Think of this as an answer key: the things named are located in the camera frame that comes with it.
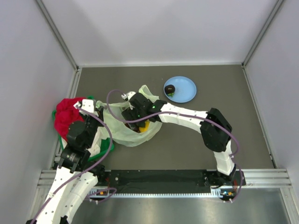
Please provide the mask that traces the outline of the dark purple fig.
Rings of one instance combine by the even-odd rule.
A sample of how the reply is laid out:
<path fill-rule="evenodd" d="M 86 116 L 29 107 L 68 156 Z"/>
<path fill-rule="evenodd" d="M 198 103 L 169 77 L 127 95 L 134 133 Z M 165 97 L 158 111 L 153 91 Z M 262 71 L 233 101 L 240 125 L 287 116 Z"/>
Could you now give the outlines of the dark purple fig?
<path fill-rule="evenodd" d="M 170 84 L 164 87 L 164 92 L 166 96 L 173 97 L 175 94 L 176 88 L 174 85 Z"/>

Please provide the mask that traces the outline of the light green plastic bag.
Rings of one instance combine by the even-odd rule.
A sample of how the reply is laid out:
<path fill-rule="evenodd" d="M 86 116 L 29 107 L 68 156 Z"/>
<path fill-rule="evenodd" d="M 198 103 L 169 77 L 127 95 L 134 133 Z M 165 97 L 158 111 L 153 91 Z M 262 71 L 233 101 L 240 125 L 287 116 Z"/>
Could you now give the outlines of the light green plastic bag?
<path fill-rule="evenodd" d="M 147 85 L 142 85 L 138 91 L 139 93 L 143 94 L 146 98 L 150 99 L 152 102 L 159 99 L 159 96 L 155 96 L 151 93 Z M 109 112 L 107 108 L 107 104 L 98 100 L 96 102 L 96 107 L 99 108 L 103 106 L 103 118 L 104 122 L 108 126 L 110 132 L 112 133 L 112 139 L 118 144 L 127 146 L 127 147 L 136 147 L 146 141 L 149 141 L 154 137 L 156 133 L 162 127 L 162 123 L 160 122 L 149 122 L 148 129 L 143 133 L 138 133 L 131 130 L 129 127 L 125 125 L 125 123 L 116 120 Z M 123 119 L 121 112 L 124 109 L 129 108 L 129 103 L 127 101 L 122 103 L 109 103 L 110 109 L 112 110 L 113 114 L 116 115 L 118 118 Z M 104 139 L 109 138 L 109 134 L 104 127 L 98 128 Z"/>

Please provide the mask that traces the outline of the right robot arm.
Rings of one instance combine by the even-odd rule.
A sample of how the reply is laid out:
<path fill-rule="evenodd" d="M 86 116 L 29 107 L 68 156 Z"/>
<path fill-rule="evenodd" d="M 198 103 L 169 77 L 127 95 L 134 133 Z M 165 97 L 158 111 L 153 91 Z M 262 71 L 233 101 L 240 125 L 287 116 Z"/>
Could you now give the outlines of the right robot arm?
<path fill-rule="evenodd" d="M 145 127 L 146 121 L 172 123 L 197 131 L 216 159 L 216 183 L 228 185 L 235 179 L 236 164 L 233 162 L 231 142 L 236 138 L 232 135 L 232 126 L 218 109 L 189 110 L 163 100 L 150 100 L 133 91 L 121 97 L 129 104 L 121 113 L 126 123 L 134 128 Z"/>

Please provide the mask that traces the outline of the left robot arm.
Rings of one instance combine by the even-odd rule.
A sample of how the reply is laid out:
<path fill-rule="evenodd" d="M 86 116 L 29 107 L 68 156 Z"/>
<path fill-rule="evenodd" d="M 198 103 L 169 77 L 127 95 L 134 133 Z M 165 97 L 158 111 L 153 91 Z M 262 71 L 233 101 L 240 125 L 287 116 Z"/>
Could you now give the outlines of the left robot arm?
<path fill-rule="evenodd" d="M 94 99 L 83 99 L 74 105 L 82 120 L 73 121 L 66 135 L 67 145 L 62 151 L 56 175 L 41 211 L 28 224 L 70 224 L 95 185 L 105 182 L 104 167 L 98 165 L 89 172 L 83 171 L 93 162 L 91 156 L 99 154 L 96 146 L 98 130 L 103 120 L 103 108 L 96 108 Z"/>

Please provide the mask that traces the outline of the yellow orange fruit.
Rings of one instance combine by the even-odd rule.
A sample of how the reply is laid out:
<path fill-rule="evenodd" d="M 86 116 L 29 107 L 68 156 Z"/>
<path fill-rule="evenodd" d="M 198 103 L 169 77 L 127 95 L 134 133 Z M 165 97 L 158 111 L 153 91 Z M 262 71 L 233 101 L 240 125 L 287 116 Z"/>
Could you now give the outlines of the yellow orange fruit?
<path fill-rule="evenodd" d="M 149 120 L 145 121 L 145 126 L 144 127 L 139 127 L 139 132 L 140 133 L 146 132 L 149 128 L 149 125 L 150 125 L 150 121 Z"/>

